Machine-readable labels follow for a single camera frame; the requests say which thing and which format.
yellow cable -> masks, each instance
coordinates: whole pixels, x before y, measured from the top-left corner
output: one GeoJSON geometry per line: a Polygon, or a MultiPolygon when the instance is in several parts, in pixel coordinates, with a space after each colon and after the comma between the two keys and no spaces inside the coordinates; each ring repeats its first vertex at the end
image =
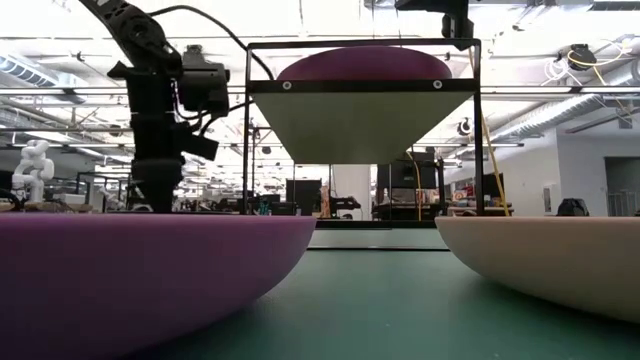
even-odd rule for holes
{"type": "Polygon", "coordinates": [[[411,156],[411,153],[407,151],[407,155],[409,155],[409,159],[411,159],[411,161],[413,162],[413,166],[416,169],[416,178],[418,179],[418,221],[422,221],[422,187],[421,187],[421,183],[422,181],[420,181],[420,168],[418,167],[418,164],[415,162],[415,160],[413,160],[413,156],[411,156]]]}
{"type": "Polygon", "coordinates": [[[603,65],[609,65],[612,64],[618,60],[620,60],[620,58],[622,57],[622,55],[624,55],[625,53],[625,48],[624,46],[622,48],[620,48],[620,53],[618,54],[618,56],[616,56],[615,58],[605,61],[605,62],[601,62],[601,63],[586,63],[586,62],[582,62],[582,61],[578,61],[575,60],[574,58],[571,57],[571,54],[575,53],[575,51],[571,50],[567,53],[567,59],[569,59],[571,62],[576,63],[578,65],[582,65],[582,66],[603,66],[603,65]]]}
{"type": "MultiPolygon", "coordinates": [[[[469,48],[469,62],[471,63],[471,68],[473,68],[473,52],[471,48],[469,48]]],[[[493,163],[493,174],[496,177],[496,183],[498,184],[498,190],[500,191],[500,202],[502,203],[502,208],[504,209],[504,216],[511,216],[509,213],[509,206],[507,205],[507,199],[504,195],[504,188],[502,187],[502,181],[500,181],[500,171],[498,170],[498,162],[496,161],[496,156],[493,153],[493,147],[491,146],[491,136],[489,134],[489,128],[487,127],[487,122],[484,119],[484,115],[480,116],[480,122],[482,123],[482,132],[487,139],[487,146],[489,147],[489,156],[491,157],[491,162],[493,163]]],[[[484,199],[478,199],[478,194],[476,194],[476,201],[484,201],[484,199]]]]}
{"type": "MultiPolygon", "coordinates": [[[[598,79],[600,79],[600,82],[602,83],[602,86],[608,86],[607,82],[604,80],[604,77],[600,73],[600,70],[598,70],[598,66],[592,66],[593,67],[593,71],[596,73],[596,76],[598,76],[598,79]]],[[[620,106],[620,109],[622,109],[624,112],[627,113],[627,115],[629,115],[630,121],[633,121],[633,114],[631,114],[631,111],[629,111],[629,109],[627,109],[624,105],[622,105],[622,103],[620,102],[620,100],[618,100],[618,98],[616,98],[615,100],[618,103],[618,105],[620,106]]]]}

ceiling duct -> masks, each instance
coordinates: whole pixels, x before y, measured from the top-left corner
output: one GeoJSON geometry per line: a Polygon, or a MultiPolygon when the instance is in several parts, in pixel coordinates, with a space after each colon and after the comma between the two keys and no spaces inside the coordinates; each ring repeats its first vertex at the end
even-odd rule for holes
{"type": "MultiPolygon", "coordinates": [[[[8,54],[0,54],[0,72],[36,87],[86,86],[86,83],[75,75],[49,70],[28,59],[8,54]]],[[[56,97],[74,104],[82,104],[86,101],[86,98],[77,95],[56,97]]]]}
{"type": "MultiPolygon", "coordinates": [[[[21,128],[33,128],[33,132],[37,134],[38,129],[53,129],[53,126],[49,126],[49,125],[45,125],[45,124],[38,124],[38,126],[34,125],[34,120],[31,117],[31,114],[29,114],[28,112],[22,111],[20,109],[16,109],[16,108],[12,108],[12,107],[5,107],[5,108],[0,108],[0,126],[6,126],[6,127],[21,127],[21,128]]],[[[44,135],[44,134],[30,134],[29,132],[25,132],[25,133],[21,133],[18,134],[20,136],[28,136],[28,137],[32,137],[32,138],[43,138],[42,136],[38,136],[38,135],[44,135]]],[[[65,135],[66,137],[68,137],[71,140],[75,140],[81,143],[87,143],[87,142],[92,142],[92,141],[88,141],[87,138],[81,137],[79,135],[74,135],[74,134],[68,134],[65,135]]],[[[123,152],[122,150],[118,150],[118,149],[104,149],[102,150],[102,153],[104,155],[122,155],[123,152]]]]}
{"type": "MultiPolygon", "coordinates": [[[[640,85],[640,61],[635,59],[603,76],[609,86],[640,85]]],[[[600,80],[591,81],[585,86],[601,86],[600,80]]],[[[492,141],[500,141],[507,137],[527,137],[540,134],[566,121],[591,113],[602,108],[605,100],[600,94],[578,95],[571,99],[547,103],[509,122],[493,131],[492,141]]]]}
{"type": "Polygon", "coordinates": [[[640,1],[595,0],[590,11],[637,11],[640,1]]]}

purple foam dome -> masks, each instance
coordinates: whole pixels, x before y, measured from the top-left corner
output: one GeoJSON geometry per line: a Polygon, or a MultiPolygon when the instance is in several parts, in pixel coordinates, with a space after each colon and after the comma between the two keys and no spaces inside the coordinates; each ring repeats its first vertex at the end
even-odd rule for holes
{"type": "Polygon", "coordinates": [[[108,359],[204,327],[297,264],[312,217],[0,216],[0,358],[108,359]]]}

column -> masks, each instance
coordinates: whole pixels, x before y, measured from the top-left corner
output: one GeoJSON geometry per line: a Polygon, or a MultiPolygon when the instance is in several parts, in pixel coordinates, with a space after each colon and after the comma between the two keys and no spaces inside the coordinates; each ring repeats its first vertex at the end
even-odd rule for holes
{"type": "Polygon", "coordinates": [[[353,220],[371,220],[371,166],[333,165],[331,196],[353,196],[362,211],[340,210],[339,216],[351,214],[353,220]]]}

desk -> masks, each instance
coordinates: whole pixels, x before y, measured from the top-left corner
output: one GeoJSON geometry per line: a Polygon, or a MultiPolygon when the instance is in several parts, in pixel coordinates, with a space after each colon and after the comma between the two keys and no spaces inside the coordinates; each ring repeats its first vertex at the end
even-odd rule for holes
{"type": "MultiPolygon", "coordinates": [[[[440,211],[440,204],[423,204],[422,220],[433,220],[440,211]]],[[[393,203],[376,205],[371,211],[374,219],[379,220],[418,220],[418,206],[416,204],[393,203]]]]}
{"type": "Polygon", "coordinates": [[[640,326],[521,295],[451,253],[315,251],[209,329],[125,360],[636,360],[640,326]]]}
{"type": "MultiPolygon", "coordinates": [[[[91,205],[87,204],[68,204],[68,208],[58,203],[26,203],[24,209],[26,211],[43,211],[43,212],[66,212],[71,209],[79,213],[88,213],[93,210],[91,205]]],[[[7,212],[13,209],[12,204],[0,203],[0,212],[7,212]]]]}
{"type": "MultiPolygon", "coordinates": [[[[455,214],[456,216],[462,216],[462,214],[464,214],[465,211],[473,211],[475,213],[476,207],[475,206],[473,207],[451,206],[447,208],[447,216],[453,216],[453,214],[455,214]]],[[[488,206],[484,208],[484,214],[485,216],[504,216],[504,208],[488,206]]],[[[513,208],[509,208],[509,214],[513,216],[513,208]]]]}

